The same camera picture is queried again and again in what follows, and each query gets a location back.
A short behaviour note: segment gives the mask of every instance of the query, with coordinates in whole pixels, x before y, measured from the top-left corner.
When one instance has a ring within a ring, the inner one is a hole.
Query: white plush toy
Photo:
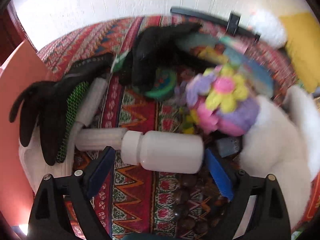
[[[269,99],[258,96],[257,100],[260,113],[244,135],[240,167],[255,177],[276,176],[294,228],[305,212],[311,181],[320,170],[320,115],[313,99],[298,86],[289,88],[284,101],[292,120]],[[234,238],[245,233],[254,202],[252,196]]]
[[[260,33],[260,38],[274,49],[284,47],[288,40],[287,32],[280,20],[264,9],[259,9],[251,15],[248,28]]]

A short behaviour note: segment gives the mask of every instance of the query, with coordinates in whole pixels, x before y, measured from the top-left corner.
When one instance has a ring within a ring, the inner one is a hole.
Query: black glove
[[[40,142],[44,160],[54,165],[66,132],[67,99],[81,82],[91,83],[112,65],[113,54],[106,53],[75,62],[71,70],[58,82],[35,82],[25,89],[14,102],[9,121],[14,122],[23,101],[20,115],[20,143],[30,143],[36,119],[40,126]]]
[[[158,67],[171,67],[176,63],[177,47],[174,40],[201,28],[198,23],[146,28],[135,40],[119,72],[121,85],[150,91],[155,83]]]

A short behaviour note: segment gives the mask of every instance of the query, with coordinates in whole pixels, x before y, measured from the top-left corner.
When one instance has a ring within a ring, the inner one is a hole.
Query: metal screw
[[[274,180],[276,180],[276,176],[273,174],[270,174],[270,175],[268,175],[268,179],[274,181]]]
[[[51,178],[51,175],[50,174],[46,174],[43,176],[43,179],[44,180],[49,180]]]
[[[245,174],[245,171],[244,171],[244,170],[239,170],[239,171],[238,171],[238,174],[239,174],[240,176],[243,176],[243,175]]]
[[[81,176],[82,174],[83,174],[83,171],[81,171],[81,170],[75,171],[75,176],[77,176],[77,177]]]

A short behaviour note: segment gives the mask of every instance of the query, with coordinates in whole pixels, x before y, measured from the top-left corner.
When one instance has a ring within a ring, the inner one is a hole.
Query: wooden door
[[[0,14],[0,66],[23,40],[27,40],[33,46],[18,19],[13,4],[9,3]]]

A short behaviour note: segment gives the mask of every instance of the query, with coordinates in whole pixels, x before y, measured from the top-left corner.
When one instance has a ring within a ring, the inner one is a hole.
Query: yellow cushion
[[[285,46],[308,92],[320,86],[320,25],[310,13],[280,17],[288,33]]]

